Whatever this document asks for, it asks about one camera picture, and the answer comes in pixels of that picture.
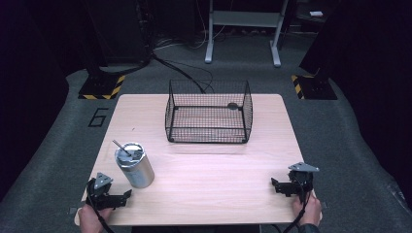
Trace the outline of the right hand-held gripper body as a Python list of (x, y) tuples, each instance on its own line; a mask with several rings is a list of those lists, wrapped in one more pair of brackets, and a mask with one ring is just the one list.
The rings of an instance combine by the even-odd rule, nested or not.
[(289, 178), (292, 183), (292, 194), (304, 196), (313, 189), (313, 178), (318, 167), (309, 165), (304, 162), (298, 162), (289, 167)]

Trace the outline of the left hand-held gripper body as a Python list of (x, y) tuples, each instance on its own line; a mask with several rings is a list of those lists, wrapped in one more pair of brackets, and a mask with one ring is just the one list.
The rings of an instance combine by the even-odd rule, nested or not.
[(86, 185), (86, 203), (94, 210), (101, 211), (112, 208), (110, 203), (109, 190), (112, 179), (103, 173), (98, 172), (95, 178), (90, 179)]

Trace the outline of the silver metal can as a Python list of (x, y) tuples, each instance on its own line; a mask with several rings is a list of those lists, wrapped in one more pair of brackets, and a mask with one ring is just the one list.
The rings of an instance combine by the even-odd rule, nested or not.
[(144, 148), (134, 142), (125, 143), (123, 146), (132, 156), (128, 156), (122, 150), (117, 149), (115, 161), (119, 168), (133, 187), (148, 187), (155, 179), (155, 172)]

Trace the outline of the black wire basket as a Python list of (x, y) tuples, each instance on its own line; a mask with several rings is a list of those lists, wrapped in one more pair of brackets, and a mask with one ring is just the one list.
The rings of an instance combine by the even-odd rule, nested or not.
[[(230, 110), (228, 103), (238, 109)], [(165, 132), (171, 143), (246, 144), (253, 117), (247, 81), (169, 82)]]

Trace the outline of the person's left hand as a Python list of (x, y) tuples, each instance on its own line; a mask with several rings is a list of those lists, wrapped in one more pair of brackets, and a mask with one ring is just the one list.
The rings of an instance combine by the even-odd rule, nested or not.
[(84, 204), (79, 209), (80, 229), (82, 233), (102, 233), (104, 227), (92, 207)]

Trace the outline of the person's right hand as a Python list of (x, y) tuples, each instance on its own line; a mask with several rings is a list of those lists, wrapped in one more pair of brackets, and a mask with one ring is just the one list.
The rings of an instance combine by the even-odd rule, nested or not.
[[(292, 202), (293, 213), (298, 216), (302, 208), (303, 205), (300, 203), (299, 197), (295, 197)], [(313, 192), (311, 192), (308, 196), (305, 213), (303, 214), (297, 225), (302, 226), (304, 224), (313, 224), (315, 226), (319, 226), (322, 217), (323, 214), (321, 201)]]

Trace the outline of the thin metal straw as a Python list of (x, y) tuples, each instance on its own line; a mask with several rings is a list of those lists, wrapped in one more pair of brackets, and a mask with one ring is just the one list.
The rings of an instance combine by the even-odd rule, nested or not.
[(123, 152), (125, 152), (128, 156), (132, 156), (131, 153), (129, 153), (123, 145), (121, 145), (117, 140), (112, 140), (112, 142)]

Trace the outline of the black stand base striped edge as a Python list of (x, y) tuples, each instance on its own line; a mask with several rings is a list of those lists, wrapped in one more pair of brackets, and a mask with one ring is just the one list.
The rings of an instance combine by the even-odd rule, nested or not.
[(109, 76), (102, 79), (88, 78), (81, 87), (78, 98), (87, 100), (114, 99), (120, 92), (125, 76)]
[(336, 100), (328, 81), (319, 81), (312, 76), (292, 75), (294, 90), (299, 99), (304, 100)]

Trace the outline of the dark equipment cabinet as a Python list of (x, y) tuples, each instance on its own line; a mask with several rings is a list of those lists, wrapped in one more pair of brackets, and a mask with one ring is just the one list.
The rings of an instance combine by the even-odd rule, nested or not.
[(85, 0), (108, 64), (139, 64), (148, 60), (145, 20), (139, 0)]

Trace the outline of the white metal stand frame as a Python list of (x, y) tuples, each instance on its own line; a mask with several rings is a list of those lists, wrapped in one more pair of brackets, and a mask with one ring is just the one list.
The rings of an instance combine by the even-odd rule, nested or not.
[(279, 55), (278, 41), (289, 0), (281, 0), (281, 2), (282, 5), (279, 13), (263, 13), (218, 11), (214, 9), (214, 0), (209, 0), (209, 35), (204, 58), (205, 63), (210, 64), (213, 60), (215, 25), (266, 27), (276, 29), (273, 39), (269, 42), (269, 46), (271, 49), (273, 65), (276, 68), (279, 68), (281, 66), (281, 59)]

